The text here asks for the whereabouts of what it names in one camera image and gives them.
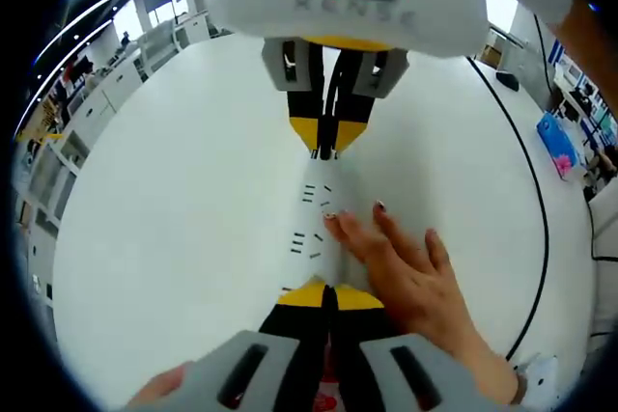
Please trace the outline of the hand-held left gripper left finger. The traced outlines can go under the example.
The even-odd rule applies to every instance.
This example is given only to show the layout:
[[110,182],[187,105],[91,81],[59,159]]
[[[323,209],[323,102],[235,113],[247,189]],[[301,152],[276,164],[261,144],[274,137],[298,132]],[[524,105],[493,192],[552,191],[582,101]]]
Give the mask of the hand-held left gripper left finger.
[[327,286],[284,294],[257,331],[240,331],[192,365],[182,411],[310,411],[323,375]]

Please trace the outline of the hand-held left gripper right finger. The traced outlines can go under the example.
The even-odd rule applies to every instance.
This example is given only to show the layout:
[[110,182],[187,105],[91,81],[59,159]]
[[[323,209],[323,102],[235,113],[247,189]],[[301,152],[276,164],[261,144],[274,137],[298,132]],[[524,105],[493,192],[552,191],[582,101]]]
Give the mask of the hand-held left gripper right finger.
[[332,359],[348,411],[506,411],[424,337],[401,335],[373,295],[337,287]]

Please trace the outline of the person's left hand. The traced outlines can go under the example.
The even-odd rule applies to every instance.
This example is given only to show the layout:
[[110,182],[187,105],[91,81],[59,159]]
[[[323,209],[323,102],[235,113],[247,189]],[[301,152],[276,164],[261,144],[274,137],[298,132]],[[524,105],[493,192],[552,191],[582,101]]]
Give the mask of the person's left hand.
[[187,363],[178,365],[151,378],[127,403],[136,407],[164,398],[178,390],[183,384]]

